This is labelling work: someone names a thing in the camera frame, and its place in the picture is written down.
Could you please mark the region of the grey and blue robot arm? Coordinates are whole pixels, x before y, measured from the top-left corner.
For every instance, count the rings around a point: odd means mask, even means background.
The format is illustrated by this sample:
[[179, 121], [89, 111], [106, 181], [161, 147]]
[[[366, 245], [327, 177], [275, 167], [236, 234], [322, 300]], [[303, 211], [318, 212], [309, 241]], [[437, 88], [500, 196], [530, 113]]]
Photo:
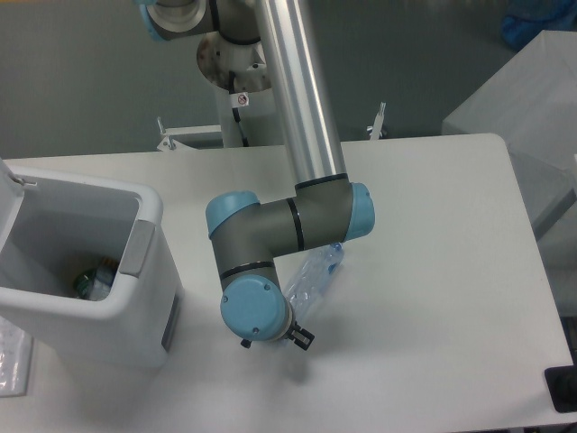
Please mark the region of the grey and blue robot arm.
[[295, 177], [292, 197], [263, 203], [250, 191], [206, 207], [223, 295], [221, 315], [243, 346], [313, 335], [281, 292], [275, 259], [366, 236], [375, 210], [349, 180], [305, 1], [141, 1], [149, 35], [201, 37], [197, 65], [221, 93], [223, 141], [280, 142]]

